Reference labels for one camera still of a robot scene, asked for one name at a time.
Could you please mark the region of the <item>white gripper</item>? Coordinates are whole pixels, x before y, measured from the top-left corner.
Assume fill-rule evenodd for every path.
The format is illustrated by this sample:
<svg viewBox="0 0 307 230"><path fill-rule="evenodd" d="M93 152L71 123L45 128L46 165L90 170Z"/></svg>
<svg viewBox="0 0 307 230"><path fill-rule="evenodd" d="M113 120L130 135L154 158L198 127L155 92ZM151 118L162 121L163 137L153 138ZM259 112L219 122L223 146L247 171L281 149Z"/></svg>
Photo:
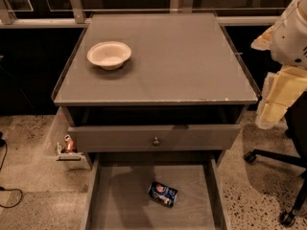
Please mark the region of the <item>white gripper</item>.
<svg viewBox="0 0 307 230"><path fill-rule="evenodd" d="M261 35L251 48L271 50L272 59L283 64L276 74L268 73L255 124L261 129L276 126L287 110L307 89L307 0L293 0L289 7Z"/></svg>

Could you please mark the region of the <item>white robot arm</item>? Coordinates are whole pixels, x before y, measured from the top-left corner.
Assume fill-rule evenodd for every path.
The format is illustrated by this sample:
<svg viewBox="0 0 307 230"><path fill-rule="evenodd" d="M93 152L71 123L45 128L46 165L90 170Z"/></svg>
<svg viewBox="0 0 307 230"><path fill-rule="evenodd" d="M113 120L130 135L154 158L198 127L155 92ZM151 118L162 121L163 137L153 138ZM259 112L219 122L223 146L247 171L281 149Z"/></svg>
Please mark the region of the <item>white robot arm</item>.
<svg viewBox="0 0 307 230"><path fill-rule="evenodd" d="M270 129L307 89L307 0L293 0L251 47L269 50L272 59L281 64L276 74L269 72L265 77L257 107L255 124Z"/></svg>

